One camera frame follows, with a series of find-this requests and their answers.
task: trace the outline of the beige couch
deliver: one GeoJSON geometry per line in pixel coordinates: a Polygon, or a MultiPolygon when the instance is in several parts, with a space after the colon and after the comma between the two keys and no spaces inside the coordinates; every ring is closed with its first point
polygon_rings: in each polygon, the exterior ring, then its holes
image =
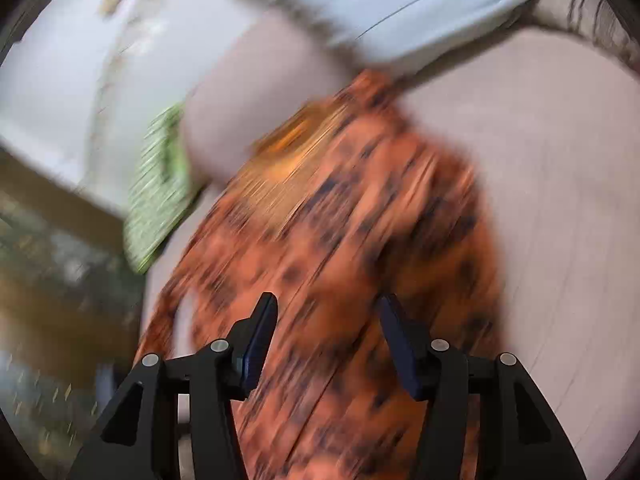
{"type": "MultiPolygon", "coordinates": [[[[212,184],[148,274],[145,322],[252,140],[351,75],[269,11],[192,92],[182,132],[212,184]]],[[[439,60],[401,104],[476,160],[504,257],[504,349],[529,369],[588,478],[605,479],[640,429],[638,80],[579,40],[524,28],[439,60]]],[[[187,299],[178,354],[192,351],[189,323],[187,299]]]]}

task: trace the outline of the green towel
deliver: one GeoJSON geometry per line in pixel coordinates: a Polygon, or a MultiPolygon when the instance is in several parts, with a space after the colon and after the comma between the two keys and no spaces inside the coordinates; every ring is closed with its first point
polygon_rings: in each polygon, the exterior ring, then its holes
{"type": "Polygon", "coordinates": [[[136,272],[145,272],[153,263],[198,191],[178,138],[181,117],[181,104],[168,108],[149,124],[145,136],[124,224],[125,253],[136,272]]]}

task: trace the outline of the orange fabric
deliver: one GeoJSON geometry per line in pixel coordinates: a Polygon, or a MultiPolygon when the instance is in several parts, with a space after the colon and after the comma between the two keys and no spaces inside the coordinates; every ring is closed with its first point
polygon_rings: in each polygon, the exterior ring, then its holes
{"type": "MultiPolygon", "coordinates": [[[[383,78],[362,73],[324,104],[346,114],[312,176],[287,179],[304,193],[284,228],[232,182],[163,289],[136,358],[170,354],[188,290],[196,348],[270,291],[279,316],[262,378],[234,406],[249,478],[404,479],[426,406],[399,386],[372,300],[394,292],[432,336],[493,356],[494,247],[472,168],[412,130],[383,78]]],[[[465,478],[475,471],[473,403],[471,413],[465,478]]]]}

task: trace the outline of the wooden floor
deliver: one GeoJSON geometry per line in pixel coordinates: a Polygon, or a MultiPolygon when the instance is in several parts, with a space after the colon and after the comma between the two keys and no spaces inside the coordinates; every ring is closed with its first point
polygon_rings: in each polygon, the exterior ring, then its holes
{"type": "MultiPolygon", "coordinates": [[[[50,224],[111,253],[122,252],[122,221],[56,187],[0,151],[0,191],[50,224]]],[[[0,269],[0,349],[42,374],[93,387],[98,363],[127,366],[135,350],[130,330],[60,300],[0,269]]]]}

